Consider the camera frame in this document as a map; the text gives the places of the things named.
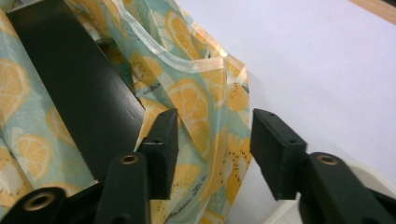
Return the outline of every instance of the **yellow lemon print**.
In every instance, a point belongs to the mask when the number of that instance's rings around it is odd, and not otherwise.
[[[66,193],[66,197],[73,196],[81,191],[81,188],[63,182],[47,183],[40,186],[40,188],[61,188]]]
[[[14,28],[11,25],[11,22],[9,22],[8,17],[3,12],[3,10],[0,10],[0,31],[13,37],[17,36]]]
[[[166,14],[165,27],[176,45],[182,49],[191,59],[200,59],[199,52],[191,43],[189,28],[186,23],[174,11]]]
[[[167,90],[202,157],[208,158],[210,130],[208,99],[192,79],[182,79]]]
[[[26,71],[9,59],[0,59],[0,127],[18,111],[29,90]]]
[[[241,84],[234,82],[228,85],[228,107],[233,111],[239,111],[248,106],[248,94]]]
[[[157,61],[150,57],[144,57],[137,51],[131,55],[129,62],[132,66],[134,86],[137,89],[153,84],[163,72]]]
[[[149,134],[149,131],[158,115],[163,111],[168,110],[166,106],[147,98],[141,98],[140,102],[143,107],[145,107],[145,117],[143,118],[142,129],[140,130],[138,138],[140,141],[138,140],[138,142],[141,142],[141,140]]]
[[[178,164],[176,166],[174,180],[171,189],[171,200],[151,200],[151,220],[154,223],[165,223],[169,213],[177,203],[184,199],[191,190],[192,183],[201,173],[201,168],[193,164]]]
[[[119,10],[117,9],[116,5],[111,0],[104,0],[103,3],[107,7],[107,9],[110,11],[110,13],[113,16],[114,20],[118,24],[120,24],[120,20],[121,20],[120,13],[119,13]]]
[[[61,116],[59,115],[58,110],[56,110],[55,106],[53,106],[47,114],[47,123],[49,124],[50,129],[57,138],[66,142],[72,147],[76,147],[72,137],[70,136],[69,131],[67,131],[67,128],[64,125],[64,121],[61,119]]]
[[[0,205],[11,207],[32,186],[6,147],[0,146]]]
[[[26,134],[16,141],[15,149],[21,155],[19,162],[22,169],[30,173],[34,181],[47,173],[52,159],[52,147],[46,139]]]
[[[216,134],[213,146],[210,150],[212,161],[210,165],[210,178],[206,184],[203,198],[210,197],[225,184],[225,164],[227,159],[227,128],[224,127]]]
[[[95,28],[97,28],[99,31],[104,31],[106,29],[105,16],[99,6],[99,1],[72,0],[72,3],[73,2],[78,6],[84,6],[88,10]]]
[[[215,103],[215,108],[220,108],[226,102],[227,81],[223,69],[212,70],[201,73],[205,85],[208,87],[211,97]]]
[[[227,182],[226,195],[230,204],[233,204],[252,156],[249,152],[249,138],[242,139],[229,133],[227,145],[229,149],[228,161],[232,165],[232,170]]]
[[[209,210],[205,210],[199,224],[220,224],[224,223],[225,218],[221,217]]]

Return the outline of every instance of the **lemon print fabric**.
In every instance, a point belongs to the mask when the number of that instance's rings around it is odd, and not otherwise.
[[[90,171],[1,9],[0,42],[0,205],[51,183],[87,188]]]
[[[32,190],[21,167],[0,139],[0,206],[10,208],[19,198]]]
[[[29,94],[26,71],[17,63],[0,59],[0,126],[3,127],[17,112]]]
[[[106,27],[146,109],[140,141],[159,113],[178,113],[171,199],[151,202],[151,221],[225,222],[251,160],[245,66],[172,0],[104,2]]]
[[[72,147],[76,146],[73,142],[72,136],[70,136],[69,131],[67,131],[66,125],[64,125],[64,122],[62,121],[61,116],[59,115],[55,106],[53,106],[49,110],[47,114],[47,122],[56,137]]]
[[[251,160],[245,65],[174,0],[67,2],[145,107],[135,149],[161,112],[177,109],[171,198],[150,202],[151,222],[224,223]],[[0,49],[0,136],[32,189],[73,195],[92,176],[7,17],[0,19],[7,43]],[[114,44],[105,46],[108,39]]]
[[[209,150],[209,105],[207,95],[192,79],[182,79],[167,91],[186,125],[192,141],[207,159]]]

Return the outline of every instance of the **black plastic part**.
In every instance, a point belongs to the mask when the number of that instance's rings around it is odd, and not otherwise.
[[[176,109],[158,115],[138,151],[148,158],[150,199],[169,199],[178,153]]]
[[[277,115],[253,110],[250,152],[276,200],[295,199],[298,165],[304,161],[306,142]]]
[[[395,223],[371,191],[334,155],[312,153],[308,157],[306,173],[325,216],[324,223]],[[317,223],[308,222],[309,217],[302,216],[302,219],[304,223]]]
[[[62,0],[7,14],[97,180],[134,150],[144,109]]]
[[[64,209],[70,224],[93,223],[104,182],[97,183],[67,199]]]
[[[97,208],[95,224],[150,223],[146,156],[135,152],[112,162]]]
[[[2,224],[64,224],[66,196],[62,189],[43,188],[25,195],[2,220]]]

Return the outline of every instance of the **black panel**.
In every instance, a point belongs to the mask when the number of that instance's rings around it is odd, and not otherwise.
[[[95,179],[132,152],[144,110],[63,1],[8,14]]]

